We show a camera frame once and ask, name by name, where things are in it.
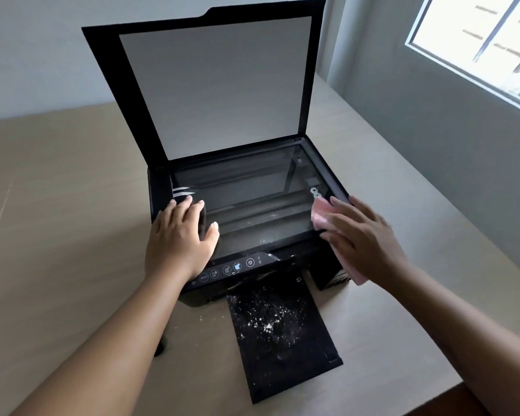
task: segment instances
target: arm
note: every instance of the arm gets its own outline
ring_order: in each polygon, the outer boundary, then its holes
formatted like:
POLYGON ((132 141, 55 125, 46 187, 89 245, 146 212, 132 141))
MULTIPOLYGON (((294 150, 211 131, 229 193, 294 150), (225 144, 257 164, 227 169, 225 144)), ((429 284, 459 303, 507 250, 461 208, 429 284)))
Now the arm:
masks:
POLYGON ((332 198, 339 233, 322 238, 416 318, 489 412, 520 415, 520 337, 409 263, 389 224, 350 200, 332 198))
POLYGON ((172 201, 154 221, 145 280, 125 303, 12 413, 12 416, 129 415, 183 285, 207 264, 217 224, 198 238, 203 202, 172 201))

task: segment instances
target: person's left arm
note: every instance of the person's left arm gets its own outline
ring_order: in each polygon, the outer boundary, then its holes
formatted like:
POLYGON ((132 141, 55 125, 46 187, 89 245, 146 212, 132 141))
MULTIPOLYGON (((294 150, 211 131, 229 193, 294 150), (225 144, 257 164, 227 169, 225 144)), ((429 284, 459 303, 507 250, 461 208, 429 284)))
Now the person's left arm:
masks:
POLYGON ((216 223, 204 241, 192 198, 172 200, 154 221, 146 249, 145 280, 125 303, 32 392, 12 416, 130 415, 158 342, 184 284, 207 264, 216 223))

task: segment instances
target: light wood tabletop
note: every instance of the light wood tabletop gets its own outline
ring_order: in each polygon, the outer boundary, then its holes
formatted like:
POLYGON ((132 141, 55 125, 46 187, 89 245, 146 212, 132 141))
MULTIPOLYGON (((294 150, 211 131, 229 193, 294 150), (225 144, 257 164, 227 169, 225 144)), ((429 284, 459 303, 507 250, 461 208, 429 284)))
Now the light wood tabletop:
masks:
MULTIPOLYGON (((409 258, 520 334, 520 270, 319 77, 307 134, 409 258)), ((149 226, 116 104, 0 121, 0 415, 139 284, 149 226)), ((399 416, 460 381, 374 284, 310 287, 344 365, 252 406, 227 303, 178 303, 135 414, 399 416)))

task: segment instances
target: scanner lid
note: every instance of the scanner lid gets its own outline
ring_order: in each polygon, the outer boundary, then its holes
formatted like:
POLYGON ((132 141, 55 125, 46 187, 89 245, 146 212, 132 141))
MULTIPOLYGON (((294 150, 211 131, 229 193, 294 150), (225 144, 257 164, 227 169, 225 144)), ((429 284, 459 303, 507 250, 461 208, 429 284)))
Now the scanner lid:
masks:
POLYGON ((305 134, 325 0, 84 27, 151 168, 305 134))

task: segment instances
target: window pane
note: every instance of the window pane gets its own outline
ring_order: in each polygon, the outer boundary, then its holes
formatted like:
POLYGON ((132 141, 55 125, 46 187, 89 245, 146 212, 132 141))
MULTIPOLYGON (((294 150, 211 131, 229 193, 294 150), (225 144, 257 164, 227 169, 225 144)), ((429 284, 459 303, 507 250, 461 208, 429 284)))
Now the window pane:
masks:
POLYGON ((520 0, 432 0, 413 43, 520 96, 520 0))

